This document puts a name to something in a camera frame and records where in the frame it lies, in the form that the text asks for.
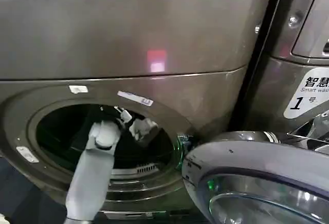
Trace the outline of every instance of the sticker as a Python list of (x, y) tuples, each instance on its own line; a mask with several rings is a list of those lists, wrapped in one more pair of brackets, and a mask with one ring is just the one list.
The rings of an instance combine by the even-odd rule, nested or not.
[(69, 85), (68, 87), (73, 94), (88, 93), (88, 88), (84, 85)]
[(329, 68), (314, 68), (305, 74), (283, 116), (296, 118), (328, 100)]
[(32, 152), (24, 146), (17, 146), (16, 150), (29, 162), (38, 163), (39, 160), (32, 154)]
[(140, 97), (140, 96), (128, 93), (128, 92), (118, 91), (118, 96), (127, 98), (134, 102), (138, 102), (138, 103), (143, 104), (148, 107), (150, 107), (153, 104), (153, 101), (151, 99), (147, 99), (145, 97)]

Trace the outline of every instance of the gray robot arm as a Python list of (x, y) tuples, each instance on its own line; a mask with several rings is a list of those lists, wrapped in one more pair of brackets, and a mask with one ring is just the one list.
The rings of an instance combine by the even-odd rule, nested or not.
[(66, 196), (64, 224), (91, 223), (106, 199), (114, 165), (115, 147), (120, 139), (114, 122), (95, 123)]

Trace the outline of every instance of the screw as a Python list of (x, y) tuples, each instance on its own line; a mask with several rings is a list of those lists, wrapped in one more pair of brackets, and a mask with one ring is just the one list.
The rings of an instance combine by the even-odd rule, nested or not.
[(299, 24), (299, 19), (298, 19), (298, 17), (296, 17), (296, 16), (291, 16), (291, 17), (289, 18), (289, 23), (288, 23), (289, 27), (294, 27), (294, 26), (296, 26), (296, 25), (298, 25), (298, 24)]

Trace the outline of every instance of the washing machine door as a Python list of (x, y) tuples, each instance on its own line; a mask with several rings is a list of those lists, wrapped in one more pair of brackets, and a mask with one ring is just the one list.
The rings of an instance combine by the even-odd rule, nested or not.
[(186, 156), (185, 187), (211, 223), (329, 223), (327, 145), (284, 136), (228, 133)]

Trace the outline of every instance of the smart washer label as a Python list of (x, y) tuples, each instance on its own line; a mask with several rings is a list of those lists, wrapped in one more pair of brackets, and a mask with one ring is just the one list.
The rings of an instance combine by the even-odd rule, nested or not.
[(151, 99), (147, 99), (145, 97), (140, 97), (140, 96), (128, 93), (128, 92), (118, 91), (118, 96), (127, 98), (134, 102), (138, 102), (138, 103), (143, 104), (148, 107), (150, 107), (153, 104), (153, 101)]
[(329, 100), (329, 68), (317, 67), (305, 74), (283, 116), (293, 119)]

